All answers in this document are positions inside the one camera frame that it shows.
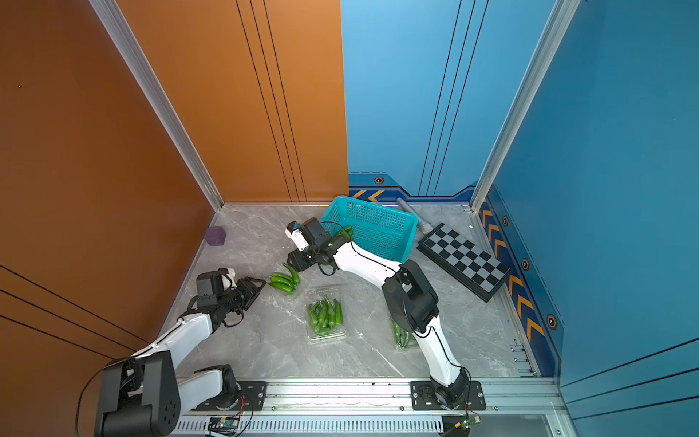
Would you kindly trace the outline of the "teal plastic mesh basket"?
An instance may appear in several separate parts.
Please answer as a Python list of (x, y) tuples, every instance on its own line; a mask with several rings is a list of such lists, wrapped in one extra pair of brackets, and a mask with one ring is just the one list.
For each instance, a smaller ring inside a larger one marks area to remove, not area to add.
[(411, 214), (346, 196), (335, 198), (320, 222), (332, 235), (351, 225), (359, 247), (400, 263), (409, 258), (417, 232), (417, 220)]

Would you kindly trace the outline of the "small green pepper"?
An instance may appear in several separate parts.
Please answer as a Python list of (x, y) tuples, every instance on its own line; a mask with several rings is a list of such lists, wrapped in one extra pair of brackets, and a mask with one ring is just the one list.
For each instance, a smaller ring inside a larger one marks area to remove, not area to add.
[(340, 231), (338, 232), (340, 236), (343, 238), (346, 238), (349, 241), (353, 240), (353, 227), (351, 225), (348, 226), (342, 226), (340, 228)]

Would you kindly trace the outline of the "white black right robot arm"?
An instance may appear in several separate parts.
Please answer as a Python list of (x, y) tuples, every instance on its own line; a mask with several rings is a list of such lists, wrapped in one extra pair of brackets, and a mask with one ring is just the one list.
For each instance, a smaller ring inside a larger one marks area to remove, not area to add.
[(416, 262), (383, 259), (339, 232), (331, 234), (316, 218), (293, 221), (285, 233), (296, 246), (288, 256), (293, 267), (305, 271), (314, 265), (330, 266), (380, 289), (393, 321), (416, 339), (440, 406), (448, 410), (466, 407), (471, 373), (456, 359), (445, 338), (438, 295)]

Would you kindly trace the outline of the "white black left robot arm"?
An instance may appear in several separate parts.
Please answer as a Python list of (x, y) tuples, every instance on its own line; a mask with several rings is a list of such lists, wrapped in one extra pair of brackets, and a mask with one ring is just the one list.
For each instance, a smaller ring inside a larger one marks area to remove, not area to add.
[(176, 324), (149, 346), (111, 362), (101, 372), (96, 409), (97, 436), (168, 436), (184, 413), (198, 408), (221, 414), (206, 433), (239, 436), (244, 412), (262, 410), (265, 382), (240, 382), (229, 364), (209, 366), (186, 380), (177, 369), (219, 327), (228, 328), (227, 316), (240, 318), (260, 296), (267, 282), (244, 277), (236, 280), (229, 269), (200, 274), (197, 293)]

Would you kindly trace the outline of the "purple embossed cube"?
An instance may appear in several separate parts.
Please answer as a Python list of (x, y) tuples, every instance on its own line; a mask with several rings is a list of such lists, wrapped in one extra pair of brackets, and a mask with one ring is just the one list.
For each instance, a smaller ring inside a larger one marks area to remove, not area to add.
[(210, 226), (205, 232), (205, 241), (211, 247), (223, 246), (226, 242), (227, 232), (222, 226)]

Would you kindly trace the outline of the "clear middle pepper container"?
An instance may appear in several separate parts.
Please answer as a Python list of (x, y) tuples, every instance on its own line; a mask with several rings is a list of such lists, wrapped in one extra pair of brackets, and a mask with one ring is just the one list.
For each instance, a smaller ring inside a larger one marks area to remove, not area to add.
[(313, 289), (304, 307), (307, 334), (311, 343), (331, 342), (347, 336), (340, 287)]

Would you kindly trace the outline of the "clear pepper container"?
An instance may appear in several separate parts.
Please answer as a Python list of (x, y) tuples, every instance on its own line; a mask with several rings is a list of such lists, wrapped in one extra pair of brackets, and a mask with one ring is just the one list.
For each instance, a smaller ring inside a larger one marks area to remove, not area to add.
[(331, 342), (347, 336), (340, 287), (313, 289), (304, 307), (307, 334), (311, 343)]
[(392, 338), (397, 350), (406, 350), (417, 345), (411, 331), (406, 331), (394, 320), (391, 322)]

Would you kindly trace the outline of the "grey cylinder rod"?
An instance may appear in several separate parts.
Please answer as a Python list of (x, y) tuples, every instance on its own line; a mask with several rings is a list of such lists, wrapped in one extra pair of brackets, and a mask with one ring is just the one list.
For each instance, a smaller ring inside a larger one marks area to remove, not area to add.
[(405, 211), (406, 213), (411, 214), (414, 218), (417, 220), (417, 229), (422, 233), (422, 234), (429, 234), (430, 232), (433, 231), (433, 226), (431, 225), (430, 222), (427, 222), (427, 220), (424, 220), (422, 216), (418, 214), (418, 212), (409, 205), (404, 198), (397, 198), (396, 200), (398, 206), (400, 209)]

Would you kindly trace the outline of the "clear right pepper container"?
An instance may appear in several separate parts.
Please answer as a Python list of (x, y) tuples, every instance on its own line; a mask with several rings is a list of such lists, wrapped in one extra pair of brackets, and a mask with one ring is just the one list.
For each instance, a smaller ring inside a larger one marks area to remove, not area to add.
[(392, 338), (397, 350), (406, 350), (417, 345), (411, 331), (406, 331), (394, 320), (391, 322)]

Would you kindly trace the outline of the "green circuit board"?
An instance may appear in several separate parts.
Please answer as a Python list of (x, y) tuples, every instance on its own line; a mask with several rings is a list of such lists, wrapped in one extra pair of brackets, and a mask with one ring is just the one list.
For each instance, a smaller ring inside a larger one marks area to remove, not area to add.
[(206, 436), (236, 436), (240, 427), (238, 416), (210, 417), (205, 432)]

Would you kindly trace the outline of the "black white chessboard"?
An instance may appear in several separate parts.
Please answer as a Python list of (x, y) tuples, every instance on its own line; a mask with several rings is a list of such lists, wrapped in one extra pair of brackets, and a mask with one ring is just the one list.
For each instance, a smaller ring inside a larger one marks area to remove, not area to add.
[(417, 249), (484, 302), (511, 278), (511, 269), (444, 223), (424, 236)]

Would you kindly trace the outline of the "small circuit board right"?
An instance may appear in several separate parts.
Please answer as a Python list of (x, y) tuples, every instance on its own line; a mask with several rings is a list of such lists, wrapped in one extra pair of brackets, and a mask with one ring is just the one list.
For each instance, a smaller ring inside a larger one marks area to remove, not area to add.
[(466, 428), (472, 428), (475, 425), (478, 425), (482, 422), (482, 418), (480, 415), (475, 414), (472, 416), (468, 416), (463, 420), (463, 426)]

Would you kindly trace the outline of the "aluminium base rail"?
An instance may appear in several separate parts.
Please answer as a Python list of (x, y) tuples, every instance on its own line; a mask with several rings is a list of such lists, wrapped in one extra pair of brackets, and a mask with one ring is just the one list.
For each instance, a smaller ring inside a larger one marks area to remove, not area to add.
[[(550, 379), (485, 378), (471, 383), (464, 409), (437, 402), (427, 381), (411, 378), (272, 378), (264, 406), (244, 412), (239, 436), (574, 436), (573, 422)], [(478, 414), (472, 428), (463, 420)], [(206, 436), (217, 411), (181, 415), (168, 436)]]

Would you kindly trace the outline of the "aluminium corner post left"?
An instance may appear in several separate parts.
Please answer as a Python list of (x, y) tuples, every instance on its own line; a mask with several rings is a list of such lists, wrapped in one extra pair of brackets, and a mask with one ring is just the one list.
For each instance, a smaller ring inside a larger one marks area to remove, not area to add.
[(215, 212), (224, 200), (117, 1), (90, 0), (107, 34)]

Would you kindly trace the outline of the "aluminium corner post right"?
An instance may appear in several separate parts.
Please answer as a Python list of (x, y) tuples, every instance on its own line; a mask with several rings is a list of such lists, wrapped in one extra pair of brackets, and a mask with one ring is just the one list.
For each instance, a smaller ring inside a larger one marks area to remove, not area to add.
[(559, 0), (554, 3), (473, 192), (470, 202), (472, 212), (481, 210), (580, 3), (580, 0)]

